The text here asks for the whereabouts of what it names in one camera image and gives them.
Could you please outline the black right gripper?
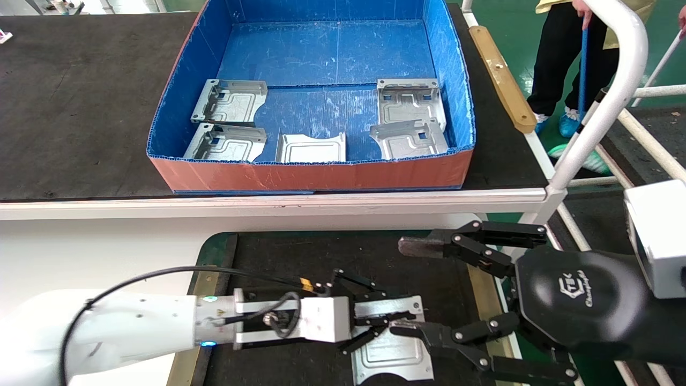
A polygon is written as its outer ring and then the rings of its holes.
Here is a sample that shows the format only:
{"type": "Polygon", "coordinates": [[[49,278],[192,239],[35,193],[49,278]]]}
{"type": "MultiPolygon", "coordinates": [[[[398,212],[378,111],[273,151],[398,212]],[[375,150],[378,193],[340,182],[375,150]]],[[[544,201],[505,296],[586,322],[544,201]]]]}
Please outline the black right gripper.
{"type": "MultiPolygon", "coordinates": [[[[684,366],[684,300],[656,298],[634,256],[542,246],[514,265],[522,316],[554,346],[598,359],[684,366]]],[[[432,357],[465,359],[496,381],[574,385],[571,362],[491,357],[480,349],[520,325],[517,313],[505,313],[461,328],[399,320],[390,332],[421,340],[432,357]]]]}

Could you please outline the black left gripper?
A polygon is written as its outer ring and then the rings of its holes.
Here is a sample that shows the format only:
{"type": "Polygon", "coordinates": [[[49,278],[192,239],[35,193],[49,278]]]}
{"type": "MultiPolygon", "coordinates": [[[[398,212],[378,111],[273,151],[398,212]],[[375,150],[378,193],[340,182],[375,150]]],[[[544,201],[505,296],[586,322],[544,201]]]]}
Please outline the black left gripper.
{"type": "Polygon", "coordinates": [[[387,300],[387,290],[372,279],[333,270],[319,293],[277,288],[236,290],[236,349],[300,343],[336,345],[349,355],[379,337],[391,322],[415,320],[412,313],[363,317],[360,302],[387,300]]]}

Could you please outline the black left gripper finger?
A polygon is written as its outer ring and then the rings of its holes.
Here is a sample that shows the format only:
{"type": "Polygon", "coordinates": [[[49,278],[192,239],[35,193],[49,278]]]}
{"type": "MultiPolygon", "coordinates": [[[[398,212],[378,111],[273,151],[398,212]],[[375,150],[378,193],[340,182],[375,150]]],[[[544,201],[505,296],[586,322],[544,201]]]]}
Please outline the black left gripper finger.
{"type": "Polygon", "coordinates": [[[434,229],[426,237],[401,237],[399,252],[408,257],[456,259],[495,278],[513,277],[515,265],[497,247],[534,249],[547,243],[546,228],[511,222],[473,221],[459,229],[434,229]]]}

